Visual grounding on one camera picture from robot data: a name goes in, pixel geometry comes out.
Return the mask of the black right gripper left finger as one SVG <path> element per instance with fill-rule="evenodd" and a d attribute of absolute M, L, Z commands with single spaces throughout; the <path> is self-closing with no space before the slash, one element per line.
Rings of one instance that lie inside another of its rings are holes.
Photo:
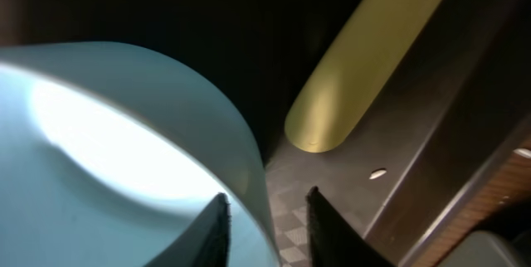
<path fill-rule="evenodd" d="M 192 224 L 146 267 L 226 267 L 231 241 L 227 196 L 218 193 Z"/>

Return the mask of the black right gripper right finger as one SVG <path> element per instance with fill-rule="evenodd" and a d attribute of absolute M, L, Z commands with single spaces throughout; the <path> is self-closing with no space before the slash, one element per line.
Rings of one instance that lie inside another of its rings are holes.
<path fill-rule="evenodd" d="M 312 267 L 393 267 L 312 187 L 306 196 Z"/>

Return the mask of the light blue bowl with rice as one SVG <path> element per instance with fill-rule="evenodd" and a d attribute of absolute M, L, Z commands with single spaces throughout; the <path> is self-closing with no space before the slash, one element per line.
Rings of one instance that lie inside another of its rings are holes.
<path fill-rule="evenodd" d="M 236 106 L 156 51 L 1 50 L 1 263 L 146 266 L 218 193 L 227 266 L 277 266 L 265 170 Z"/>

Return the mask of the yellow plastic spoon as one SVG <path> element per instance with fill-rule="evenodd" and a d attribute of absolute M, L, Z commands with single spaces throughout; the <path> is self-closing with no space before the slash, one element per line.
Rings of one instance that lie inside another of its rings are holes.
<path fill-rule="evenodd" d="M 362 0 L 304 84 L 285 136 L 310 153 L 354 130 L 442 0 Z"/>

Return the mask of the grey dishwasher rack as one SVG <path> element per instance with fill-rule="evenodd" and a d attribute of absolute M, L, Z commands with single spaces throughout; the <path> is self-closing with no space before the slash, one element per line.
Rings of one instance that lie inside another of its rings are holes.
<path fill-rule="evenodd" d="M 519 249 L 491 231 L 474 231 L 437 267 L 530 267 L 530 248 Z"/>

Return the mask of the dark brown serving tray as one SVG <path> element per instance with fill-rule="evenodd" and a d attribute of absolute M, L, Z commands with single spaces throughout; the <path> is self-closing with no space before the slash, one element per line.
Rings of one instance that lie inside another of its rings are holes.
<path fill-rule="evenodd" d="M 305 152 L 285 119 L 362 0 L 1 0 L 4 46 L 114 41 L 211 81 L 259 146 L 285 260 L 318 187 L 394 264 L 530 111 L 530 0 L 442 0 L 349 136 Z"/>

